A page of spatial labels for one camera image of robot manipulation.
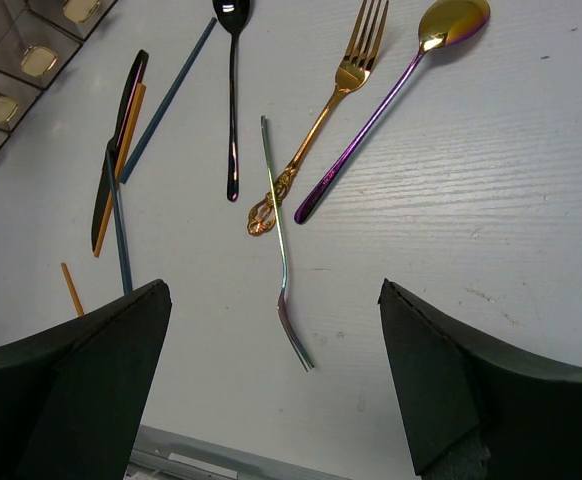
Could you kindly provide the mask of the orange chopstick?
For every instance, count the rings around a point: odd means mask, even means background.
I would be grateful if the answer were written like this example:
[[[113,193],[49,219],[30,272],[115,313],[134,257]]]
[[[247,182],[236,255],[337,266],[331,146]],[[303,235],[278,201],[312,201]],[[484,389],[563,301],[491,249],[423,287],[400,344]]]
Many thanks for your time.
[[[78,316],[83,316],[85,314],[85,312],[84,312],[81,300],[79,298],[79,295],[77,293],[75,284],[73,282],[72,276],[71,276],[70,271],[68,269],[68,266],[65,262],[62,262],[60,264],[60,266],[61,266],[61,270],[62,270],[64,279],[65,279],[67,288],[69,290],[70,297],[72,299],[74,308],[76,310],[76,313]]]
[[[116,164],[114,167],[114,186],[117,186],[123,167],[125,166],[125,162],[129,155],[129,149],[131,146],[131,142],[133,139],[133,135],[135,132],[137,120],[140,114],[142,102],[144,99],[146,91],[146,85],[140,83],[137,86],[136,92],[133,96],[132,103],[129,110],[129,118],[125,129],[123,130],[123,137],[122,137],[122,145],[120,148],[120,152],[116,159]],[[114,200],[114,190],[110,189],[110,193],[107,198],[107,202],[105,205],[104,213],[102,216],[102,221],[100,225],[100,229],[98,232],[95,248],[93,250],[93,255],[98,258],[100,256],[100,252],[102,249],[102,244],[104,242],[105,234],[107,231],[107,227],[109,224],[112,208],[113,208],[113,200]]]

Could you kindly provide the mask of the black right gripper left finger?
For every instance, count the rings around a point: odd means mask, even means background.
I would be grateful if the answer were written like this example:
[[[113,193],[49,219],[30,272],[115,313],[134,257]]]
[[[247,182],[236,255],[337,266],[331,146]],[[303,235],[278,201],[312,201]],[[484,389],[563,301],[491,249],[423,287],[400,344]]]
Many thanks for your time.
[[[172,302],[154,280],[0,346],[0,479],[121,479]]]

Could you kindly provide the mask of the dark blue chopstick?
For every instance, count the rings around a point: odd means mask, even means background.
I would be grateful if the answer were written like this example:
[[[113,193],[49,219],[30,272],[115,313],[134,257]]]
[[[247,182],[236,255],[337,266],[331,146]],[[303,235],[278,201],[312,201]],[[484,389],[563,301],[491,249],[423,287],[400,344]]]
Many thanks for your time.
[[[120,273],[122,280],[123,293],[130,294],[133,291],[132,274],[128,253],[126,232],[123,225],[123,215],[119,204],[119,194],[115,179],[112,157],[109,150],[105,153],[106,171],[108,176],[109,189],[112,196],[112,208],[115,222],[116,242],[119,257]]]
[[[161,100],[158,108],[156,109],[155,113],[153,114],[151,120],[149,121],[147,127],[145,128],[144,132],[142,133],[139,141],[137,142],[134,150],[132,151],[131,155],[129,156],[127,163],[122,169],[120,182],[122,184],[126,184],[129,180],[130,176],[132,175],[137,163],[139,162],[142,154],[144,153],[146,147],[148,146],[150,140],[152,139],[153,135],[155,134],[159,124],[161,123],[163,117],[165,116],[167,110],[169,109],[170,105],[172,104],[178,90],[180,89],[181,85],[183,84],[186,76],[188,75],[189,71],[191,70],[193,64],[197,60],[202,48],[204,47],[206,41],[210,37],[215,25],[217,23],[217,19],[212,17],[208,22],[207,26],[205,27],[204,31],[202,32],[200,38],[197,40],[195,46],[193,47],[191,53],[187,57],[185,63],[181,67],[180,71],[176,75],[175,79],[173,80],[172,84],[170,85],[169,89],[165,93],[163,99]]]

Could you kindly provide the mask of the rainbow gold spoon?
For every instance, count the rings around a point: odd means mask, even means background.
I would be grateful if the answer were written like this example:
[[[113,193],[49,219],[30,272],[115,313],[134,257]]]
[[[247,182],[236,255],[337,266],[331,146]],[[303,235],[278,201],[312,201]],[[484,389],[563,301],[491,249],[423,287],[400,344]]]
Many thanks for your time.
[[[297,208],[294,213],[294,221],[297,224],[308,221],[342,169],[397,97],[424,56],[433,50],[453,46],[470,38],[487,24],[490,15],[490,4],[484,0],[435,1],[425,11],[418,25],[418,50],[414,58],[351,143]]]

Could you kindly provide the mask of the black table knife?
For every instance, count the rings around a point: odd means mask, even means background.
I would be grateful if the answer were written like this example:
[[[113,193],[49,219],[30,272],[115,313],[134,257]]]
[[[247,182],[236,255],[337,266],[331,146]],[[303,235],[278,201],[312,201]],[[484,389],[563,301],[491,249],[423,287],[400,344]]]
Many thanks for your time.
[[[133,96],[139,83],[142,82],[146,67],[148,65],[149,54],[140,49],[134,59],[125,81],[123,93],[118,107],[115,131],[107,142],[105,154],[110,156],[111,165],[116,166],[117,158],[122,146],[124,129],[128,124],[130,108]],[[107,159],[104,159],[102,172],[95,198],[94,212],[91,226],[91,246],[95,256],[99,255],[96,249],[102,221],[105,216],[105,207],[110,193],[109,180],[107,174]]]

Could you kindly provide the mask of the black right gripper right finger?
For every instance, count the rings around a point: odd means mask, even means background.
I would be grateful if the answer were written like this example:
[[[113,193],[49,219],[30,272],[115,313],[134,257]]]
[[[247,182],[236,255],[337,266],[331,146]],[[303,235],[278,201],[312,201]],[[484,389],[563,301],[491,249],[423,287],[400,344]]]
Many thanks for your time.
[[[582,479],[582,367],[499,340],[391,281],[378,304],[418,477]]]

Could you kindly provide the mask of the black spoon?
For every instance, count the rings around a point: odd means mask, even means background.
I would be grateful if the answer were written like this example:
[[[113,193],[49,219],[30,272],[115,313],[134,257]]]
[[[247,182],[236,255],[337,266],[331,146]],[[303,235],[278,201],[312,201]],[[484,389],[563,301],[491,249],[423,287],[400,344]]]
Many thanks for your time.
[[[239,197],[238,125],[237,125],[237,58],[240,34],[246,27],[251,10],[250,0],[213,0],[218,22],[231,37],[229,53],[229,147],[226,197],[236,202]]]

